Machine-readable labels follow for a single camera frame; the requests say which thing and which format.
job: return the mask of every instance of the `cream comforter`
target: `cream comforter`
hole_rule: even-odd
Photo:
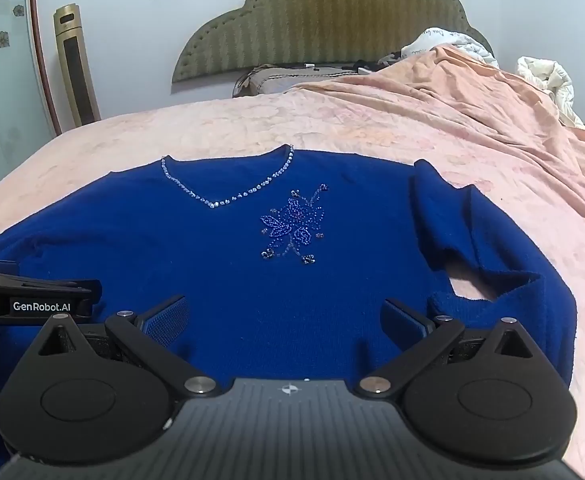
[[[550,98],[451,46],[369,76],[285,94],[201,102],[70,131],[0,183],[0,232],[105,175],[157,160],[253,155],[291,142],[413,163],[475,184],[535,241],[578,304],[570,390],[578,422],[566,461],[585,477],[585,131]],[[468,283],[458,293],[474,295]]]

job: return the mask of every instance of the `metal screw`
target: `metal screw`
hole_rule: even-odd
[[[364,377],[359,381],[359,386],[362,390],[370,392],[371,394],[382,394],[390,389],[390,381],[383,377]]]
[[[193,394],[207,394],[214,390],[217,383],[214,379],[210,379],[209,377],[197,376],[188,379],[184,383],[184,386],[186,387],[186,390]]]

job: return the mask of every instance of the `flower decal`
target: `flower decal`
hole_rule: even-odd
[[[269,260],[273,256],[284,256],[288,251],[292,251],[304,264],[315,263],[314,254],[301,254],[299,248],[310,245],[313,235],[316,238],[323,238],[323,233],[319,232],[323,209],[317,206],[317,201],[319,194],[327,189],[328,187],[322,184],[310,200],[303,198],[298,190],[293,190],[290,192],[292,198],[288,199],[283,209],[280,211],[272,209],[272,215],[261,217],[261,222],[267,226],[266,229],[262,229],[262,234],[271,238],[268,248],[261,253],[262,257]],[[274,251],[283,247],[285,249],[279,254]]]
[[[0,32],[0,48],[4,48],[6,46],[10,46],[10,39],[8,38],[8,33],[2,30]]]

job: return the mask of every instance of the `striped headboard upholstery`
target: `striped headboard upholstery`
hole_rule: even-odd
[[[459,0],[246,0],[190,38],[173,82],[261,64],[378,60],[428,27],[472,36]]]

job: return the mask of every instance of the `blue sweater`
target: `blue sweater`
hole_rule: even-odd
[[[168,157],[166,169],[218,201],[264,181],[288,152]],[[223,384],[237,376],[355,383],[397,355],[379,321],[389,297],[473,328],[516,317],[569,383],[575,300],[474,186],[453,188],[422,160],[297,150],[285,173],[229,202],[208,207],[157,161],[108,174],[8,229],[0,259],[16,260],[23,276],[98,278],[98,320],[184,295],[189,325],[171,348]],[[453,253],[496,290],[495,302],[454,295],[444,269]],[[0,328],[0,388],[37,330]]]

